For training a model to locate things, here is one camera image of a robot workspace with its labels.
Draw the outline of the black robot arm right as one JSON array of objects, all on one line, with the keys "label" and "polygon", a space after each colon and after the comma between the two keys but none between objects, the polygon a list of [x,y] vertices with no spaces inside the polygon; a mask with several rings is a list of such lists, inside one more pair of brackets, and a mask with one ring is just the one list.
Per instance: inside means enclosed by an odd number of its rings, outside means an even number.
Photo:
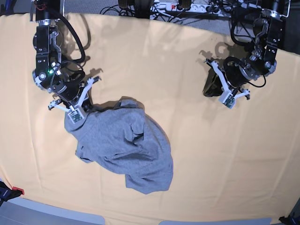
[{"label": "black robot arm right", "polygon": [[[59,99],[54,103],[63,103],[66,107],[75,105],[82,94],[81,86],[85,73],[82,68],[64,75],[69,63],[81,67],[86,55],[83,45],[72,25],[60,12],[59,0],[34,0],[32,2],[30,19],[38,24],[33,37],[33,46],[36,50],[36,68],[33,71],[33,81],[42,90],[56,94]],[[63,56],[57,44],[59,28],[57,23],[62,22],[75,39],[80,51],[80,58],[69,60]]]}]

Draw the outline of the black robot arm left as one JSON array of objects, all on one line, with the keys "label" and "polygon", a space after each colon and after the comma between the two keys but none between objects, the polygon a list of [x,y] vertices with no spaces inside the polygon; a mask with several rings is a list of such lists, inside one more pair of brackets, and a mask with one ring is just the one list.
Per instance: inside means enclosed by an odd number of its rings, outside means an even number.
[{"label": "black robot arm left", "polygon": [[[216,61],[206,59],[215,73],[207,78],[204,96],[218,97],[229,90],[231,97],[241,93],[249,99],[250,95],[243,85],[251,84],[260,77],[266,79],[275,72],[276,54],[285,28],[284,18],[287,17],[284,12],[284,0],[263,0],[259,7],[248,7],[242,12],[233,11],[230,36],[235,44],[244,48],[247,55],[242,59],[229,56],[222,67]],[[250,41],[239,41],[234,33],[236,26],[242,25],[246,16],[253,14],[258,14],[258,17],[253,21],[253,35],[248,36]]]}]

